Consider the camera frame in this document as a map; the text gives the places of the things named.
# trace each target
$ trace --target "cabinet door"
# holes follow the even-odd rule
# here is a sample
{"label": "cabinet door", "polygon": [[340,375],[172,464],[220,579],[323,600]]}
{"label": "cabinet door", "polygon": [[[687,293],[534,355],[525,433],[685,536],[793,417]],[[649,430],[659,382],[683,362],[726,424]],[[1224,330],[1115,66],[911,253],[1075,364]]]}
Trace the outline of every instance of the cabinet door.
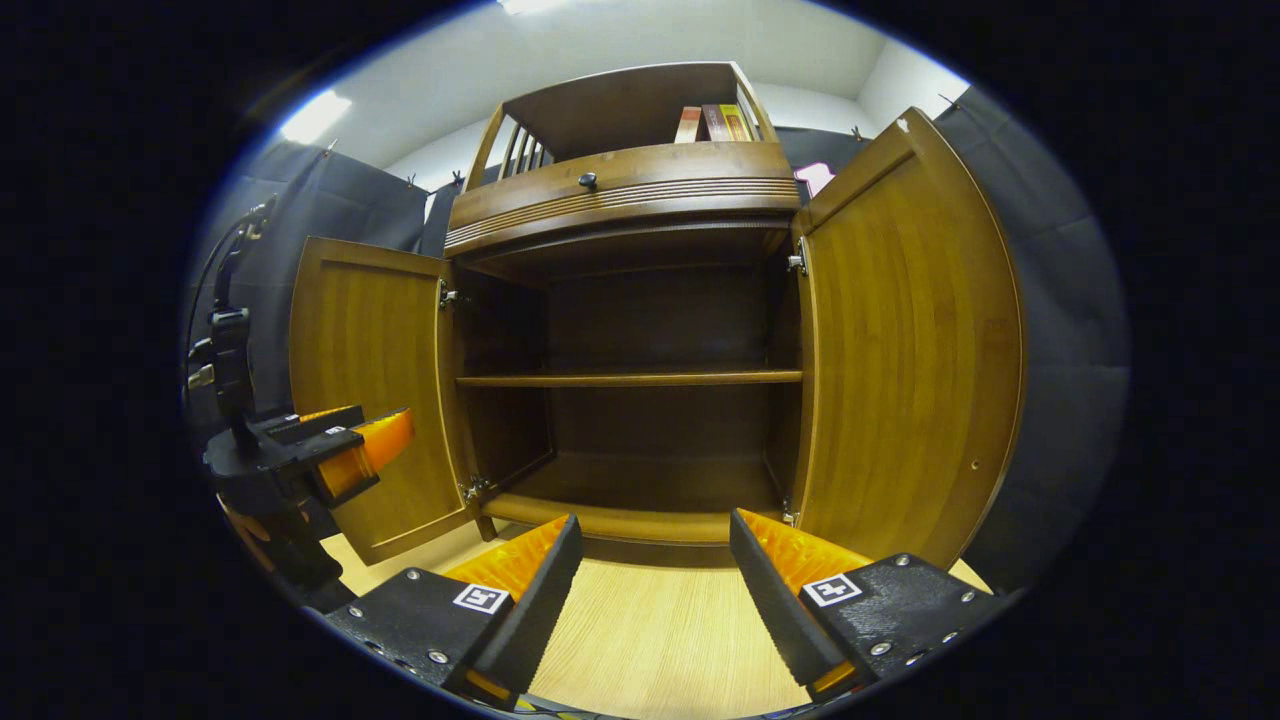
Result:
{"label": "cabinet door", "polygon": [[1012,455],[1023,320],[1000,223],[919,110],[792,222],[804,401],[799,527],[950,568]]}
{"label": "cabinet door", "polygon": [[311,237],[293,287],[289,379],[294,410],[361,405],[365,418],[408,406],[410,446],[380,482],[333,512],[366,564],[385,560],[468,519],[453,432],[453,310],[440,309],[442,260]]}

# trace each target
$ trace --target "black cable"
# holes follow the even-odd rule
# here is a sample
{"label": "black cable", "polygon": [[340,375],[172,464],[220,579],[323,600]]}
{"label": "black cable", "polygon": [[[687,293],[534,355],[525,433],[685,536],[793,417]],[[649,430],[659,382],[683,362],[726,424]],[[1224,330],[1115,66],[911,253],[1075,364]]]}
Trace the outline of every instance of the black cable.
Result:
{"label": "black cable", "polygon": [[239,218],[234,223],[232,223],[232,227],[227,228],[227,232],[223,233],[223,237],[219,238],[218,243],[214,245],[214,250],[209,254],[209,258],[205,260],[205,266],[200,272],[200,281],[196,282],[196,292],[191,297],[191,314],[187,315],[187,332],[182,337],[182,352],[183,352],[183,359],[182,359],[182,415],[183,415],[183,419],[187,420],[188,423],[191,421],[191,418],[188,418],[188,407],[189,407],[189,404],[191,404],[191,391],[187,388],[187,372],[191,369],[191,366],[189,366],[189,364],[187,361],[187,354],[191,352],[191,329],[196,324],[196,307],[200,305],[200,291],[202,291],[205,288],[205,278],[209,277],[209,270],[210,270],[210,268],[214,266],[214,259],[218,258],[218,252],[223,249],[223,243],[225,243],[227,238],[232,237],[236,233],[236,229],[239,228],[239,225],[241,225],[242,222],[243,222],[243,218]]}

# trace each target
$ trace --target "wooden cabinet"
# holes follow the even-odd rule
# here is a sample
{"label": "wooden cabinet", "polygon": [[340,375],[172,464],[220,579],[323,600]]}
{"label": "wooden cabinet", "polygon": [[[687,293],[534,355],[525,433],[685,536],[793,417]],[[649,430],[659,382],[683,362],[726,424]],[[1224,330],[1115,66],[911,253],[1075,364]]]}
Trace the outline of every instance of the wooden cabinet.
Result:
{"label": "wooden cabinet", "polygon": [[[950,566],[982,523],[1016,438],[1023,328],[998,222],[959,158],[909,110],[800,209],[736,67],[614,79],[662,105],[641,115],[675,105],[673,133],[692,91],[637,88],[675,69],[745,87],[760,140],[623,147],[637,136],[613,128],[575,145],[526,96],[504,104],[535,138],[508,142],[525,167],[458,197],[447,261],[308,241],[297,411],[415,411],[411,450],[335,514],[366,562],[470,519],[566,511],[589,536],[723,544],[745,507]],[[558,106],[571,90],[549,88]],[[554,161],[529,160],[543,141]],[[573,177],[584,160],[594,190]],[[680,177],[695,167],[712,169]],[[731,170],[788,190],[744,192]],[[680,183],[701,190],[659,196]]]}

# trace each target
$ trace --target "book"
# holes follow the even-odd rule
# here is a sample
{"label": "book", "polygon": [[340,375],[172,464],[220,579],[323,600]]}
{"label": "book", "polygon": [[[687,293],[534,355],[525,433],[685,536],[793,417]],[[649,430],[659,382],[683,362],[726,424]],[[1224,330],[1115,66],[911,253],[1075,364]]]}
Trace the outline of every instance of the book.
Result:
{"label": "book", "polygon": [[713,142],[733,140],[719,105],[703,105],[703,117],[707,118],[707,133]]}
{"label": "book", "polygon": [[724,124],[728,127],[730,140],[739,142],[751,142],[751,131],[746,127],[746,118],[737,105],[721,105],[721,114],[724,115]]}
{"label": "book", "polygon": [[703,124],[703,109],[686,106],[680,113],[680,128],[676,129],[675,142],[694,142],[699,140],[699,129]]}

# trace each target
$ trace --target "wooden floor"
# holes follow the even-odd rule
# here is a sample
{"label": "wooden floor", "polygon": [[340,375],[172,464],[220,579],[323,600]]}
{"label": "wooden floor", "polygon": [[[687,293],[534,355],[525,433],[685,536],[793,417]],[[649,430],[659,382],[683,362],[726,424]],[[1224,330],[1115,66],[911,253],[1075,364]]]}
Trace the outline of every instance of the wooden floor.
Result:
{"label": "wooden floor", "polygon": [[[325,550],[342,582],[365,594],[396,573],[442,573],[526,528],[498,521],[484,543],[467,524],[372,566],[338,534]],[[640,719],[723,719],[809,701],[773,647],[727,550],[588,541],[530,694],[588,711]],[[988,589],[961,562],[951,574]]]}

